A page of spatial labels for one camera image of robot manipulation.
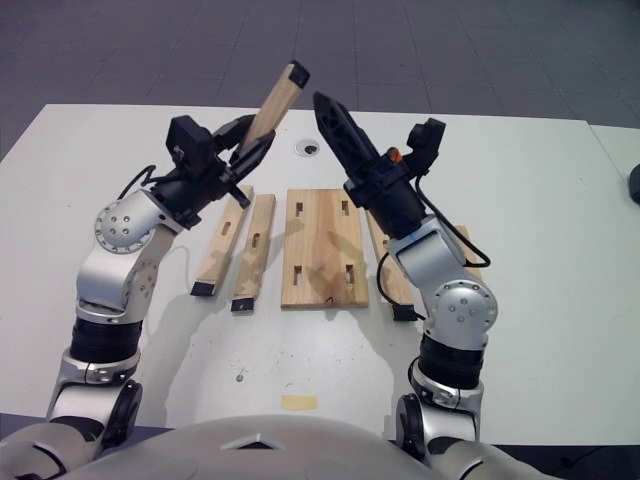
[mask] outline wooden piece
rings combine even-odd
[[[256,114],[247,136],[242,141],[240,152],[256,138],[275,130],[287,111],[296,101],[309,80],[309,72],[293,60],[289,63],[280,78],[273,86],[271,93]]]
[[[253,187],[250,185],[241,185],[240,190],[248,199],[253,196]],[[207,254],[202,260],[191,295],[210,297],[215,294],[216,289],[220,288],[229,268],[233,246],[238,239],[245,214],[246,209],[243,209],[234,198],[229,197],[220,223],[207,248]]]
[[[289,190],[283,307],[369,303],[360,214],[344,190]]]
[[[387,252],[389,237],[384,234],[375,218],[369,212],[367,212],[367,224],[371,232],[371,241],[373,242],[376,260],[380,262],[382,256]],[[413,293],[409,279],[400,270],[398,263],[393,258],[388,258],[384,262],[380,280],[385,293],[392,299],[401,305],[413,305]]]
[[[276,196],[271,193],[256,196],[242,264],[233,292],[232,312],[253,312],[254,301],[260,292],[262,274],[267,264],[275,205]]]
[[[470,240],[469,231],[467,230],[467,227],[465,227],[464,225],[457,225],[456,228],[458,229],[458,231],[462,234],[462,236],[464,238],[466,238],[467,240]],[[460,248],[462,248],[462,251],[464,252],[464,256],[467,258],[467,260],[469,260],[472,263],[476,263],[478,261],[478,257],[476,256],[476,254],[473,253],[460,240],[458,240],[457,238],[456,238],[456,240],[458,241],[458,244],[460,245]],[[476,277],[482,279],[482,275],[480,274],[480,269],[479,268],[467,267],[467,272],[469,272],[470,274],[475,275]]]

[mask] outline rectangular slot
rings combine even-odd
[[[296,265],[293,267],[293,284],[297,287],[302,285],[302,266]]]
[[[347,285],[353,285],[355,283],[356,279],[353,273],[353,265],[347,265],[345,278],[347,279]]]

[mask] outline wooden board with slots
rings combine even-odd
[[[360,214],[344,190],[289,190],[282,307],[366,307]]]

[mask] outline black end cap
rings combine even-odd
[[[231,311],[235,313],[253,313],[253,306],[255,299],[250,298],[236,298],[231,301]]]
[[[215,287],[213,283],[196,282],[191,288],[191,295],[194,297],[212,297]]]
[[[304,88],[307,85],[311,74],[297,60],[291,60],[291,63],[293,64],[293,70],[291,70],[291,73],[289,74],[289,80],[295,83],[298,87]]]
[[[392,305],[394,322],[415,322],[418,320],[413,305]]]

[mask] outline wooden stick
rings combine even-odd
[[[240,186],[240,190],[251,200],[253,187]],[[238,233],[244,220],[246,209],[243,209],[234,198],[229,198],[227,205],[216,228],[216,232],[207,249],[207,255],[202,260],[200,273],[191,289],[191,295],[196,297],[211,297],[220,288],[229,268],[231,253],[238,239]]]
[[[276,196],[271,193],[258,195],[254,204],[249,233],[242,254],[242,265],[233,292],[232,312],[253,312],[255,299],[262,285],[262,275],[267,265]]]
[[[253,140],[275,130],[309,81],[309,72],[295,60],[289,63],[262,104],[240,145],[242,150]]]

